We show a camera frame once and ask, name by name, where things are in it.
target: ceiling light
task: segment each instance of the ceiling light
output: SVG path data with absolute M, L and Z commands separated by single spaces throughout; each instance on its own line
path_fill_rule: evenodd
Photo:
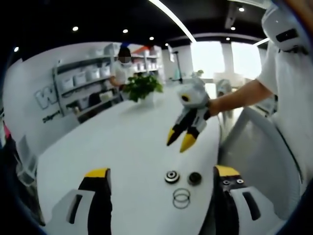
M 161 11 L 163 11 L 169 18 L 171 18 L 172 21 L 174 21 L 175 24 L 186 34 L 186 36 L 190 39 L 192 43 L 196 43 L 196 39 L 192 34 L 189 32 L 189 30 L 186 28 L 186 26 L 178 19 L 178 17 L 165 6 L 163 3 L 161 3 L 159 0 L 149 0 L 151 3 L 153 3 L 155 6 L 157 6 Z
M 267 43 L 268 41 L 269 41 L 269 38 L 265 38 L 265 39 L 263 39 L 263 40 L 261 40 L 261 41 L 255 43 L 255 44 L 253 44 L 253 45 L 254 45 L 254 46 L 259 46 L 259 45 L 261 45 L 261 44 L 263 44 L 263 43 Z

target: white table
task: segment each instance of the white table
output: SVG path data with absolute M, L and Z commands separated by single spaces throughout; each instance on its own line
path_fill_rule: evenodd
M 166 146 L 167 135 L 182 111 L 175 87 L 155 95 L 155 107 L 125 101 L 83 123 L 53 144 L 39 158 L 38 195 L 45 221 L 53 206 L 71 189 L 78 189 L 84 175 L 109 167 L 112 178 L 113 235 L 198 235 L 209 208 L 213 166 L 217 163 L 219 121 L 210 118 L 197 142 L 180 154 L 181 135 Z M 176 170 L 180 180 L 169 185 L 164 176 Z M 190 186 L 191 172 L 202 183 Z M 173 192 L 190 191 L 190 205 L 173 206 Z

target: window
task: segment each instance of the window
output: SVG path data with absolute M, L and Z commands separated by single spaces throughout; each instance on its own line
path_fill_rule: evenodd
M 231 43 L 234 61 L 234 72 L 245 78 L 254 79 L 261 73 L 259 49 L 250 44 Z
M 215 72 L 224 72 L 225 63 L 220 42 L 197 42 L 191 44 L 194 71 L 203 70 L 202 78 L 213 78 Z

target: black ceiling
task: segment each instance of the black ceiling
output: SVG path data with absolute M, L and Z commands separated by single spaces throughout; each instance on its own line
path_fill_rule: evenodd
M 14 35 L 26 60 L 40 52 L 64 45 L 116 41 L 163 46 L 169 39 L 184 36 L 178 26 L 148 0 L 36 0 L 21 3 L 16 13 Z M 264 38 L 260 22 L 264 10 L 227 0 L 161 0 L 189 29 L 198 33 L 236 33 Z M 74 26 L 79 30 L 72 31 Z M 173 46 L 189 40 L 171 42 Z

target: silver washer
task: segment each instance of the silver washer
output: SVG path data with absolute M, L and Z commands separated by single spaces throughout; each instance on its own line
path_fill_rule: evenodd
M 172 171 L 168 171 L 165 175 L 165 181 L 169 184 L 174 184 L 179 180 L 179 174 L 172 170 Z
M 237 183 L 238 183 L 238 184 L 243 184 L 243 183 L 244 183 L 244 180 L 239 179 L 239 180 L 237 180 Z

